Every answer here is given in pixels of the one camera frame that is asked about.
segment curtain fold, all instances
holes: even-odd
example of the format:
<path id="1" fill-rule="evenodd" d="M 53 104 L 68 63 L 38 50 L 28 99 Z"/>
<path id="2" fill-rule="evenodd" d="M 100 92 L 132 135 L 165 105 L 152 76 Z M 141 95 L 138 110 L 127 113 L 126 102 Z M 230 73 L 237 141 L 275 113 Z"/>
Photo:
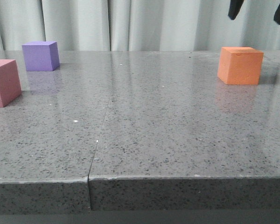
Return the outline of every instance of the curtain fold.
<path id="1" fill-rule="evenodd" d="M 0 49 L 57 41 L 60 50 L 280 49 L 280 0 L 0 0 Z"/>

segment purple cube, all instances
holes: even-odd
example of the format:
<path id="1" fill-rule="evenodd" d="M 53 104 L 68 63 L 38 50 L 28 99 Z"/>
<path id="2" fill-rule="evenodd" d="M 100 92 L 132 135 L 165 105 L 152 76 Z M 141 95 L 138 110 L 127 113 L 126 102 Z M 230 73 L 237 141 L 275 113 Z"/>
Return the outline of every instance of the purple cube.
<path id="1" fill-rule="evenodd" d="M 60 66 L 56 41 L 35 41 L 22 45 L 27 71 L 54 71 Z"/>

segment cube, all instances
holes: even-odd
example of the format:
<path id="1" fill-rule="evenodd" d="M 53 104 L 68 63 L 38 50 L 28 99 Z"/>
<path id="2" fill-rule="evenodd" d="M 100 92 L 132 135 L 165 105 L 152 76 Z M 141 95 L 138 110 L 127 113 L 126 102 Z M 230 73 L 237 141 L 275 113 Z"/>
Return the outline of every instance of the cube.
<path id="1" fill-rule="evenodd" d="M 0 107 L 5 107 L 21 94 L 15 60 L 0 59 Z"/>
<path id="2" fill-rule="evenodd" d="M 258 85 L 263 52 L 249 47 L 222 47 L 218 77 L 230 85 Z"/>
<path id="3" fill-rule="evenodd" d="M 36 41 L 22 45 L 27 71 L 54 71 L 60 66 L 56 41 Z"/>

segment gray countertop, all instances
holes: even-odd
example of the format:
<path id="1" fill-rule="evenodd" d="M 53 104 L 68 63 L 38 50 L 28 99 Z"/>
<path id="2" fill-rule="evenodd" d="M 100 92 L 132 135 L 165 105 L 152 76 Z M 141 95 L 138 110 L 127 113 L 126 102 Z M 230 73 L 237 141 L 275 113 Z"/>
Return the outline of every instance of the gray countertop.
<path id="1" fill-rule="evenodd" d="M 221 82 L 218 52 L 0 58 L 23 91 L 0 108 L 0 213 L 280 208 L 280 51 L 257 86 Z"/>

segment table top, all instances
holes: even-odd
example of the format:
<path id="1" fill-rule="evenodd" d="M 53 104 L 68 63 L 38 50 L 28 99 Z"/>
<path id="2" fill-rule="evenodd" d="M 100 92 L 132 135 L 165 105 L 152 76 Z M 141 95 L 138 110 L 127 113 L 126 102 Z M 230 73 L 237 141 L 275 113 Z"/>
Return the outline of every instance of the table top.
<path id="1" fill-rule="evenodd" d="M 57 70 L 28 72 L 21 51 L 0 51 L 22 88 L 0 108 L 1 185 L 80 184 L 75 212 L 88 184 L 94 210 L 120 207 L 103 199 L 112 180 L 280 178 L 280 51 L 257 86 L 220 81 L 219 52 L 59 54 Z"/>

